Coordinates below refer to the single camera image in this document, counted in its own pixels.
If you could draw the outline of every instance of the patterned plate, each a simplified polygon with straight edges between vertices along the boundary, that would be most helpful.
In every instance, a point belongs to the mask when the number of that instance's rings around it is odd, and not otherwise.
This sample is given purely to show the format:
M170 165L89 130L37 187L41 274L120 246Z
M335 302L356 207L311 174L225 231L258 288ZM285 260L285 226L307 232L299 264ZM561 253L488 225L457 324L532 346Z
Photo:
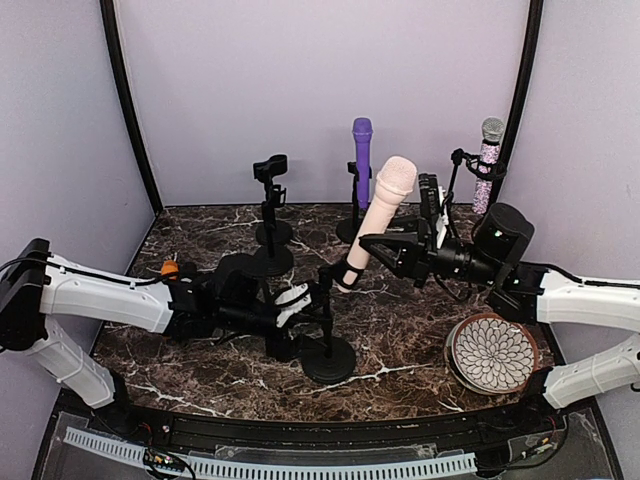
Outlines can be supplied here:
M467 388L484 395L517 392L538 368L538 347L526 328L493 313L454 327L445 360Z

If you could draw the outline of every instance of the round stand base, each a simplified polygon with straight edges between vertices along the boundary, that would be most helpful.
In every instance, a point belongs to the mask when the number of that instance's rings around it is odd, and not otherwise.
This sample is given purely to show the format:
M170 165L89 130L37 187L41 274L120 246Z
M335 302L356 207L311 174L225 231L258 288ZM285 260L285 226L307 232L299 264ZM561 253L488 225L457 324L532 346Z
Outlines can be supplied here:
M326 357L324 348L302 355L302 370L314 382L335 385L349 378L356 369L356 352L346 340L333 337L333 355Z
M338 225L336 226L336 235L341 242L351 245L356 239L357 234L358 229L353 228L353 221L351 218L345 218L338 222Z
M277 277L293 268L293 253L287 247L274 245L275 255L269 256L267 247L260 247L253 254L255 262L251 265L251 273L259 277Z
M276 245L286 245L293 238L291 225L282 220L276 220L276 229L273 231L273 243ZM264 224L261 223L256 228L256 241L260 245L267 244L267 234L264 231Z

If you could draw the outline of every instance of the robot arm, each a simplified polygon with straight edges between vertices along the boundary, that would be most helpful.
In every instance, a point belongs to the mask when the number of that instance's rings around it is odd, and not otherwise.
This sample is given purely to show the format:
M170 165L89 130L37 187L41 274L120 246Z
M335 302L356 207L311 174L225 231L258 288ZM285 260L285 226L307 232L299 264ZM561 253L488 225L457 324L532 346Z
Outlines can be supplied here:
M512 322L570 322L640 332L640 282L581 279L557 267L522 262L534 228L515 208L494 204L474 228L473 243L448 235L438 239L437 248L429 233L433 220L425 218L423 209L423 218L414 219L411 228L365 235L360 246L419 288L429 275L488 288L487 303ZM534 373L525 396L558 409L635 382L640 382L638 333L580 362Z
M77 265L51 255L46 240L33 240L0 279L0 346L31 356L113 429L130 432L137 423L128 414L124 381L85 353L52 315L132 325L176 340L211 337L219 327L265 337L267 353L278 359L299 355L303 343L316 346L289 335L296 323L319 323L330 334L330 315L312 315L328 309L330 279L329 287L310 281L263 302L259 282L240 272L250 260L236 254L223 257L212 274L140 280Z
M604 352L546 374L543 396L563 408L595 394L640 381L640 282L584 279L576 282L550 271L537 297L537 320L621 328L636 332Z

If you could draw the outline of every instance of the pink microphone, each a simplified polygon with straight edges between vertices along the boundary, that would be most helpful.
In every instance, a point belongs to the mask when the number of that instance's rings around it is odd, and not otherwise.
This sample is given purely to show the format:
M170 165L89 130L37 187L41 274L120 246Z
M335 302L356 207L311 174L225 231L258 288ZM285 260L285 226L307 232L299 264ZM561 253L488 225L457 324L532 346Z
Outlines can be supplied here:
M360 246L360 237L370 233L384 233L400 204L413 191L417 176L416 166L403 157L391 157L383 165L376 177L373 200L347 255L347 264L351 268L364 270L367 267L370 255ZM338 289L341 292L349 292L357 279L358 274L348 270L342 279L346 287L338 285Z

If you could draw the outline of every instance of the microphone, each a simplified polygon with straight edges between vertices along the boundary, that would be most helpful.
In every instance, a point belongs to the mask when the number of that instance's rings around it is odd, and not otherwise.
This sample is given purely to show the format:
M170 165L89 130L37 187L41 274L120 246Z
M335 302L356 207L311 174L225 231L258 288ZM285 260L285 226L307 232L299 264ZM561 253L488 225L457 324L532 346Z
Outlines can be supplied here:
M493 165L498 161L500 153L500 140L504 133L504 122L499 118L489 117L482 122L482 147L480 149L480 162ZM489 173L491 167L478 165L478 170L482 173ZM491 194L492 182L489 180L476 179L476 191L473 196L473 211L484 214L489 206L489 195Z
M353 139L356 141L356 169L358 184L356 194L358 206L366 209L369 206L369 176L371 171L370 151L373 127L368 118L356 118L353 121Z
M403 157L391 157L382 167L376 177L373 200L367 210L356 239L347 255L347 265L356 270L364 270L369 263L369 252L360 246L360 237L371 233L384 233L391 219L398 210L400 203L413 191L413 185L418 176L418 169L410 160ZM342 283L338 285L341 292L347 293L353 289L358 279L358 273L348 270Z

